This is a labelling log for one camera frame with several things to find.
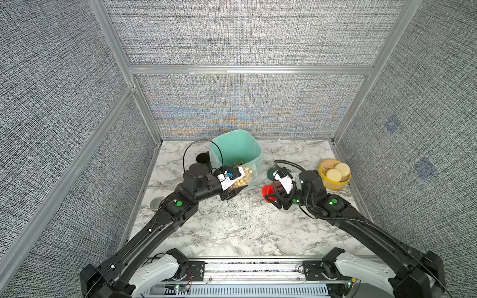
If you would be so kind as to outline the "red jar lid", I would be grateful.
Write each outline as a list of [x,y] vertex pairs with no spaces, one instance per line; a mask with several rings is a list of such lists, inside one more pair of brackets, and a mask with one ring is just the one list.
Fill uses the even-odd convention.
[[262,196],[265,200],[266,196],[273,196],[276,198],[276,193],[273,185],[264,186],[262,188]]

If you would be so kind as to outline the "red lid peanut jar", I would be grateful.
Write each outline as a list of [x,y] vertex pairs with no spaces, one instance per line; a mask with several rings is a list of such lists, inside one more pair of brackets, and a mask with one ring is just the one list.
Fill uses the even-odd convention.
[[240,176],[229,187],[229,190],[235,190],[242,186],[248,186],[257,179],[258,170],[253,165],[241,165],[238,167]]

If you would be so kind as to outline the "green jar lid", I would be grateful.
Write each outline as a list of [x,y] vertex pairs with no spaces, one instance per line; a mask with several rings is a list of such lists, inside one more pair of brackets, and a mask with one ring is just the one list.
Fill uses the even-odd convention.
[[280,177],[281,170],[278,168],[269,168],[267,171],[267,178],[270,181],[278,181]]

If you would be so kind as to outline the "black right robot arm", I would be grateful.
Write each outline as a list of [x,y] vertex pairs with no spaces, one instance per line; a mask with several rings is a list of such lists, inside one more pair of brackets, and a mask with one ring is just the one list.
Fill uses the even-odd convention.
[[395,298],[439,298],[447,292],[443,261],[434,252],[422,253],[400,242],[364,217],[344,198],[329,194],[317,171],[293,178],[287,169],[271,168],[272,185],[262,189],[264,199],[278,209],[296,205],[308,217],[348,233],[371,250],[381,264],[333,248],[318,265],[306,265],[307,274],[325,279],[360,279]]

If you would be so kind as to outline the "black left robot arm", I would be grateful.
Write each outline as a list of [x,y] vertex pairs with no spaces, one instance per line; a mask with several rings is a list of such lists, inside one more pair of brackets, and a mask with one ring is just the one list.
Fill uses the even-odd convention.
[[188,259],[178,250],[166,252],[147,263],[164,240],[197,211],[199,202],[219,196],[230,200],[250,182],[249,168],[221,166],[209,168],[195,163],[183,173],[183,182],[169,194],[152,219],[123,248],[98,266],[87,265],[80,273],[85,298],[136,298],[165,279],[180,279]]

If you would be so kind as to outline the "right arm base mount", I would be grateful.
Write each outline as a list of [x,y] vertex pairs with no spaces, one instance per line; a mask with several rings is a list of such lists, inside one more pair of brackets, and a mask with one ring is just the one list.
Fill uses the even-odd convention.
[[337,279],[326,275],[321,261],[303,261],[302,269],[307,281],[333,281]]

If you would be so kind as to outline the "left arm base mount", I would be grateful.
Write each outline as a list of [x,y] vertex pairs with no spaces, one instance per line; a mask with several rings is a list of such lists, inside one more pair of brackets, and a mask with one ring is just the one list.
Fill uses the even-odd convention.
[[188,261],[187,264],[181,264],[172,278],[163,281],[177,281],[185,283],[186,281],[203,281],[205,273],[204,261]]

